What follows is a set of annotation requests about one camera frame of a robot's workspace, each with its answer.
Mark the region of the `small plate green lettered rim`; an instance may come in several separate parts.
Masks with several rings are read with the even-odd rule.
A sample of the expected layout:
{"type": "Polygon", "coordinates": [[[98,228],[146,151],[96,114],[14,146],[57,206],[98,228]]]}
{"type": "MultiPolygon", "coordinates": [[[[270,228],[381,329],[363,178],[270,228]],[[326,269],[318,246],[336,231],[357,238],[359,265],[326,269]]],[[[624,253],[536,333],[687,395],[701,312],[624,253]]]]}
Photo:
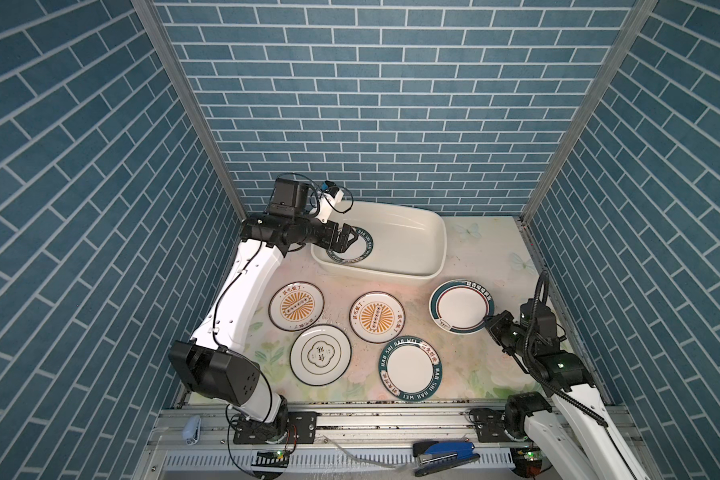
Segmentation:
{"type": "Polygon", "coordinates": [[[328,250],[328,257],[339,264],[355,264],[359,263],[370,256],[374,248],[374,241],[370,233],[361,228],[354,228],[357,239],[348,247],[345,252],[335,252],[328,250]]]}

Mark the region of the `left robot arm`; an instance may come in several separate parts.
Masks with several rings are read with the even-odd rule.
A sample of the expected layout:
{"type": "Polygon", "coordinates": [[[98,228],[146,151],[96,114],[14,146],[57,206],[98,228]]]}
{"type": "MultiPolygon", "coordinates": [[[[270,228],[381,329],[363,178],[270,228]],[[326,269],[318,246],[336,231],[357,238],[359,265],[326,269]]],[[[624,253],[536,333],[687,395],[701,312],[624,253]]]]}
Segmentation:
{"type": "Polygon", "coordinates": [[[209,313],[186,341],[171,346],[168,359],[183,386],[236,407],[249,419],[280,424],[283,397],[258,364],[243,355],[248,331],[264,289],[295,246],[313,244],[345,252],[356,228],[305,215],[256,214],[242,222],[231,270],[209,313]]]}

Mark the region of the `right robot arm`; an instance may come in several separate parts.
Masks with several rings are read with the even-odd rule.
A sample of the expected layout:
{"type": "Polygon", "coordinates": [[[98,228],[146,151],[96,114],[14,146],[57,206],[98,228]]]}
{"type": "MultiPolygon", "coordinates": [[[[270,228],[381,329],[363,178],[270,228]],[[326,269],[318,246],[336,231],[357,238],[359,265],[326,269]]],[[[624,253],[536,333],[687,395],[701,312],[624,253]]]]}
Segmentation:
{"type": "Polygon", "coordinates": [[[646,469],[615,426],[583,361],[562,348],[552,313],[542,325],[523,313],[486,316],[484,327],[502,352],[517,361],[540,392],[507,398],[506,434],[530,441],[564,479],[647,479],[646,469]]]}

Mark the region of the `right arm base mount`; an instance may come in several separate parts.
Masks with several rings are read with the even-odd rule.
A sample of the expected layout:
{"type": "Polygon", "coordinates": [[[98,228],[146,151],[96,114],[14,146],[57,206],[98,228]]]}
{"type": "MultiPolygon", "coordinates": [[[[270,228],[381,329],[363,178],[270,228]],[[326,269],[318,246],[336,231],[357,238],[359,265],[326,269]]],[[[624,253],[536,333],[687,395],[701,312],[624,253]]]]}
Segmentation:
{"type": "Polygon", "coordinates": [[[512,434],[505,425],[502,411],[489,408],[474,408],[467,414],[480,443],[513,442],[526,443],[528,438],[524,435],[512,434]]]}

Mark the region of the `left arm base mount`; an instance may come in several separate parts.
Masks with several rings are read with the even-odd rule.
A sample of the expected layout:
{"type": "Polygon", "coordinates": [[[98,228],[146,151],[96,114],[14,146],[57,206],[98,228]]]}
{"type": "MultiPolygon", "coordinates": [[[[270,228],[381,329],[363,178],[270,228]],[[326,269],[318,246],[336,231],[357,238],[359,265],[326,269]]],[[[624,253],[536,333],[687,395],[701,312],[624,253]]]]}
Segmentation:
{"type": "Polygon", "coordinates": [[[313,444],[318,414],[314,411],[296,411],[279,414],[273,423],[262,423],[236,415],[231,420],[236,445],[313,444]]]}

